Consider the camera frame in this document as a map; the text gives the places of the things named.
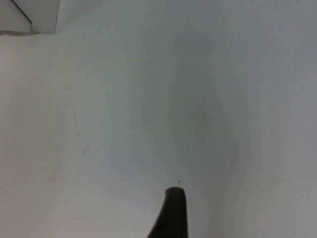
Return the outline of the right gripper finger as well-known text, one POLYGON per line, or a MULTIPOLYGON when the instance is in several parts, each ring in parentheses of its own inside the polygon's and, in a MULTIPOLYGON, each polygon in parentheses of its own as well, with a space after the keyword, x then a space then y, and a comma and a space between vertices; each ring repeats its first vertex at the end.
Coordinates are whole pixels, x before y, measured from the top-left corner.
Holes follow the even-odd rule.
POLYGON ((188 238, 187 203, 184 189, 170 187, 149 238, 188 238))

